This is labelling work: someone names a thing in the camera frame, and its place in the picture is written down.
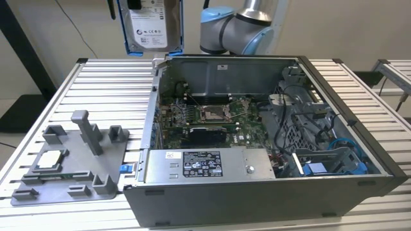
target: aluminum table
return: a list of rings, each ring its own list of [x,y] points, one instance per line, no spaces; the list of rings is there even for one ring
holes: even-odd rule
[[[310,60],[358,120],[394,162],[411,176],[411,127],[385,102],[341,63]],[[138,226],[122,194],[111,200],[10,206],[18,187],[39,151],[46,125],[77,129],[69,121],[74,110],[89,111],[98,128],[121,125],[129,129],[124,163],[138,160],[140,138],[152,82],[150,60],[87,60],[77,63],[31,129],[0,171],[0,227],[5,230],[148,230]],[[119,175],[119,188],[132,181]],[[411,180],[388,195],[361,202],[341,218],[289,220],[254,224],[188,227],[178,231],[305,230],[386,231],[411,230]]]

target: black cable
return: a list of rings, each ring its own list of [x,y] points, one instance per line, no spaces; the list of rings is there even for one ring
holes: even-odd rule
[[[209,4],[209,0],[204,0],[202,9],[206,9],[206,8],[208,8],[208,4]]]
[[[11,145],[5,144],[5,143],[1,143],[1,142],[0,142],[0,144],[3,145],[3,146],[7,146],[7,147],[10,147],[10,148],[17,148],[15,146],[11,146]]]
[[[91,50],[91,48],[89,47],[87,43],[85,42],[85,40],[83,40],[83,38],[82,38],[82,35],[81,35],[81,33],[79,33],[79,30],[78,30],[75,24],[73,23],[70,17],[69,17],[67,14],[65,13],[65,11],[63,11],[63,9],[62,9],[62,7],[61,7],[58,1],[57,1],[57,0],[53,0],[53,1],[57,3],[57,5],[58,5],[58,7],[59,7],[59,9],[61,9],[61,11],[62,11],[65,17],[67,18],[67,20],[70,21],[70,24],[71,24],[73,27],[75,28],[75,30],[77,30],[77,32],[78,32],[78,35],[79,35],[79,38],[81,38],[81,40],[82,40],[82,43],[86,45],[86,47],[89,48],[90,52],[93,53],[93,55],[94,55],[94,57],[95,57],[95,59],[97,59],[98,57],[97,57],[94,51]]]
[[[400,108],[401,105],[402,105],[402,102],[398,102],[397,106],[396,106],[396,109],[394,109],[396,112],[398,111],[398,108]]]
[[[285,122],[285,114],[286,114],[286,103],[285,103],[285,97],[284,97],[284,93],[281,94],[282,95],[282,115],[281,115],[281,120],[280,120],[280,123],[278,123],[278,127],[277,127],[277,130],[274,132],[274,135],[273,135],[273,145],[276,146],[276,148],[278,149],[278,151],[286,155],[290,155],[290,153],[282,149],[282,147],[280,147],[277,145],[277,135],[280,134],[280,130],[282,129],[282,126],[284,126],[284,122]]]
[[[174,83],[174,85],[173,85],[173,96],[174,96],[174,97],[177,97],[177,86],[178,86],[180,83],[185,84],[186,82],[184,82],[184,81],[177,81],[177,82]]]
[[[314,135],[314,143],[317,144],[317,142],[318,142],[318,138],[321,137],[321,134],[324,133],[324,132],[329,132],[332,129],[333,129],[333,122],[334,122],[334,118],[337,117],[340,115],[340,113],[337,113],[332,118],[330,118],[330,126],[329,126],[329,128],[322,128],[317,133],[316,133],[316,135]]]
[[[388,78],[385,77],[384,82],[382,82],[382,84],[380,85],[380,89],[378,89],[377,96],[380,96],[380,93],[382,92],[382,88],[384,88],[384,85],[385,85],[386,79],[388,79]]]

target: blue tab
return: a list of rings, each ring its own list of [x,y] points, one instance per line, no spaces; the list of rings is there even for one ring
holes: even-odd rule
[[[132,165],[121,165],[119,166],[119,174],[132,173],[132,172],[133,172],[133,166]]]

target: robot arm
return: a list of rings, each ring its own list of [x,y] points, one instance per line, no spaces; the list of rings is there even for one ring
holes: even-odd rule
[[[266,10],[270,0],[245,0],[234,13],[226,6],[201,12],[200,49],[208,54],[262,54],[273,38]]]
[[[182,0],[118,0],[119,19],[129,55],[142,52],[182,53]],[[272,38],[272,0],[245,0],[234,12],[228,6],[204,2],[200,27],[202,53],[264,54]],[[107,0],[114,18],[111,0]]]

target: white wall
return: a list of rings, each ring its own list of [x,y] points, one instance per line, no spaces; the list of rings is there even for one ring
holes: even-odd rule
[[[22,94],[38,94],[39,90],[0,31],[0,100],[17,99]]]
[[[109,17],[103,0],[58,0],[85,41],[103,59],[136,59],[126,56],[119,19]],[[81,38],[53,0],[7,0],[15,18],[34,47],[42,65],[61,84],[77,58],[93,58]],[[240,8],[241,0],[212,0],[210,6]],[[200,12],[202,0],[185,0],[185,53],[198,53]]]
[[[353,70],[411,59],[411,0],[290,0],[274,54],[340,58]]]

